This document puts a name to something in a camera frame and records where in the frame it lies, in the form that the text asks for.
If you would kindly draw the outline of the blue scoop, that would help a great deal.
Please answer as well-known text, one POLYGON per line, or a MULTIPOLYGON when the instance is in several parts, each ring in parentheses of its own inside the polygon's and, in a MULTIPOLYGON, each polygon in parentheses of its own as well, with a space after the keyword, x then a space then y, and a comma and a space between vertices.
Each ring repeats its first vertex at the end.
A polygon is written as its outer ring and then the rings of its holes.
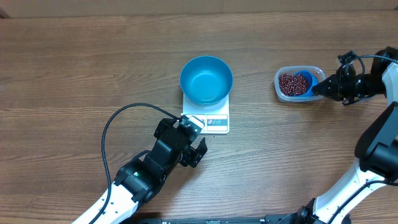
POLYGON ((307 97, 314 96, 312 88, 318 84, 318 79, 308 70, 301 70, 293 75, 294 88, 293 96, 307 97))

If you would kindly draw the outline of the blue bowl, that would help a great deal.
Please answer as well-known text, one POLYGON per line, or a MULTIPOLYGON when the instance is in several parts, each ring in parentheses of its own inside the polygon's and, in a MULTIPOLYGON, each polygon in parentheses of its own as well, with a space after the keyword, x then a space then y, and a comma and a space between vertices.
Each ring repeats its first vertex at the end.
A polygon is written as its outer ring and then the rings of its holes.
POLYGON ((214 105, 233 89, 233 73, 222 59, 201 55, 187 62, 180 73, 185 96, 199 105, 214 105))

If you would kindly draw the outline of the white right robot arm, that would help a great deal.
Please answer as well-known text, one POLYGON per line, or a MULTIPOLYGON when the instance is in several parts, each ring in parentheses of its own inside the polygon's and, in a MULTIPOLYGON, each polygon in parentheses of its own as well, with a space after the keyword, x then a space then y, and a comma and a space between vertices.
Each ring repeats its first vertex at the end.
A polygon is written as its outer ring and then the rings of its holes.
POLYGON ((387 108, 359 138, 353 165, 338 182, 281 223, 350 223, 349 212, 369 194, 397 185, 397 49, 386 47, 371 58, 371 71, 357 74, 352 63, 365 56, 352 51, 338 56, 336 73, 312 91, 345 106, 384 95, 387 108))

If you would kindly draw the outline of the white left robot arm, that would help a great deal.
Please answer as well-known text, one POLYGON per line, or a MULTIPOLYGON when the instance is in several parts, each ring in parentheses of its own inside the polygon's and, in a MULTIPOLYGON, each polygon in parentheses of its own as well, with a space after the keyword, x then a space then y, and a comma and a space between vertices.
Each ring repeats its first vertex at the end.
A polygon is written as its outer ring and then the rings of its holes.
POLYGON ((122 166, 107 190, 73 224, 121 223, 153 199, 177 164, 195 168, 207 152, 205 139, 198 147, 191 143, 205 127, 195 116, 182 116, 178 121, 164 118, 154 136, 152 150, 142 151, 122 166))

